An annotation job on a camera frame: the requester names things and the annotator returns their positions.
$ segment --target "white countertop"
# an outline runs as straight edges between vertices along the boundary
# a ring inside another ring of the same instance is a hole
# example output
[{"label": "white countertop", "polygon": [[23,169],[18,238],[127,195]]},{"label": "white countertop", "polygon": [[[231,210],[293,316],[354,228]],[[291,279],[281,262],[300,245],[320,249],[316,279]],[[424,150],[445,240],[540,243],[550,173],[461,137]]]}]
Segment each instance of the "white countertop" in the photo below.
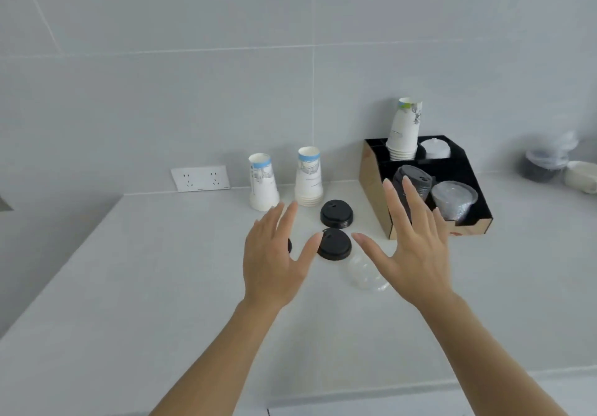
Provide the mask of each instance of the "white countertop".
[{"label": "white countertop", "polygon": [[[451,240],[455,289],[526,369],[596,365],[597,198],[511,174],[479,180],[495,221]],[[290,201],[293,188],[280,190]],[[348,232],[392,249],[358,182],[328,185],[326,199],[351,204]],[[324,228],[318,214],[299,209],[292,256]],[[0,341],[2,413],[150,411],[242,298],[243,241],[259,216],[247,189],[124,197]],[[453,379],[414,308],[391,288],[355,288],[345,263],[316,258],[267,335],[241,408]]]}]

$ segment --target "left hand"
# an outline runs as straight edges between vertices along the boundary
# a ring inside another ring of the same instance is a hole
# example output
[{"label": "left hand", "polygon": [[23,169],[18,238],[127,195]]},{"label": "left hand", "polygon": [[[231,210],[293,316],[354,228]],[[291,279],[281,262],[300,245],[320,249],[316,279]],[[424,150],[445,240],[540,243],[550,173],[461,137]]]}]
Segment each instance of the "left hand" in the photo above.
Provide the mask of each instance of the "left hand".
[{"label": "left hand", "polygon": [[298,261],[290,259],[288,238],[297,206],[293,201],[278,225],[284,210],[284,204],[279,203],[256,221],[249,231],[243,259],[244,300],[247,304],[278,311],[292,301],[307,277],[323,232],[307,241]]}]

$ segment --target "right hand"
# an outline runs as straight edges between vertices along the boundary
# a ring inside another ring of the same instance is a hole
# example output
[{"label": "right hand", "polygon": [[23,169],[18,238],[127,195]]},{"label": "right hand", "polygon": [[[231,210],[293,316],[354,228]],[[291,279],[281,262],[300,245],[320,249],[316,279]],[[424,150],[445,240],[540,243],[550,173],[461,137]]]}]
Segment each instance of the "right hand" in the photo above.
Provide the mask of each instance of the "right hand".
[{"label": "right hand", "polygon": [[450,280],[448,226],[439,210],[429,210],[412,182],[402,186],[411,211],[412,224],[388,179],[383,181],[387,207],[398,235],[396,252],[388,257],[361,233],[352,236],[394,289],[421,312],[442,305],[454,295]]}]

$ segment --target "blue stripe on cup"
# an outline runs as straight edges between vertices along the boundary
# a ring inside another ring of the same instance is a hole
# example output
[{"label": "blue stripe on cup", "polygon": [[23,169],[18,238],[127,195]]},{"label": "blue stripe on cup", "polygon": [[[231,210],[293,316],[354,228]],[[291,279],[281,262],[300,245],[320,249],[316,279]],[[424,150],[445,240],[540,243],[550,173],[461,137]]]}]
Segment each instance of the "blue stripe on cup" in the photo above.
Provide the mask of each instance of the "blue stripe on cup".
[{"label": "blue stripe on cup", "polygon": [[265,168],[272,163],[272,158],[266,153],[258,152],[249,157],[249,161],[253,168]]},{"label": "blue stripe on cup", "polygon": [[319,149],[315,146],[305,146],[298,150],[298,159],[302,162],[314,162],[320,155]]}]

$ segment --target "gray tile wall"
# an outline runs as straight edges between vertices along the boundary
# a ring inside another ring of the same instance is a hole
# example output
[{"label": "gray tile wall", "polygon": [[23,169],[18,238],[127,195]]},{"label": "gray tile wall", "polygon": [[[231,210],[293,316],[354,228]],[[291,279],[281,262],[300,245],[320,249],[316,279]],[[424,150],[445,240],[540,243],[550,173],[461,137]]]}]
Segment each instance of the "gray tile wall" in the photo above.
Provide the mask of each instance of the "gray tile wall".
[{"label": "gray tile wall", "polygon": [[357,176],[395,99],[422,133],[511,167],[538,134],[597,130],[597,0],[0,0],[0,334],[119,195],[171,167],[315,142]]}]

